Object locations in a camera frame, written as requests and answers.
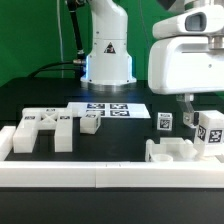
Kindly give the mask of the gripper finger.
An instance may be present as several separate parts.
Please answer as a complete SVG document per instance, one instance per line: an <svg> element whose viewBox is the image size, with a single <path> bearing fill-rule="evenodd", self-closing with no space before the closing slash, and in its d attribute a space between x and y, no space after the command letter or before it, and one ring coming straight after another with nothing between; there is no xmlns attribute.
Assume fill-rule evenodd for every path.
<svg viewBox="0 0 224 224"><path fill-rule="evenodd" d="M192 106L194 95L192 93L177 94L176 101L182 110L183 123L190 128L195 128L198 124L199 113Z"/></svg>

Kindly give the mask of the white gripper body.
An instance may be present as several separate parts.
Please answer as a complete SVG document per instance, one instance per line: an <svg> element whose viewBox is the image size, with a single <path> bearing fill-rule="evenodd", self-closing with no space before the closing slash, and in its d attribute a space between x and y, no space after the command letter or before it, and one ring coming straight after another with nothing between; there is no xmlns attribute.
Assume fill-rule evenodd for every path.
<svg viewBox="0 0 224 224"><path fill-rule="evenodd" d="M165 95L224 91L224 50L210 50L206 37L159 40L150 50L148 85Z"/></svg>

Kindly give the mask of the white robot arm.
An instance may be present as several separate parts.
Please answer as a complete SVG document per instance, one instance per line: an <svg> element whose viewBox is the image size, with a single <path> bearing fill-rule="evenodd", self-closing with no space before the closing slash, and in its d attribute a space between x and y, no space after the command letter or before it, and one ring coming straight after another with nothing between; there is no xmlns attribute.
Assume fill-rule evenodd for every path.
<svg viewBox="0 0 224 224"><path fill-rule="evenodd" d="M148 85L157 94L175 94L183 122L191 126L196 113L191 96L224 91L224 0L156 0L171 18L153 25L157 41L149 53ZM82 85L118 90L132 85L132 57L127 52L127 13L113 0L66 0L78 49L77 64L85 68ZM76 24L76 10L88 4L92 13L92 50L85 54Z"/></svg>

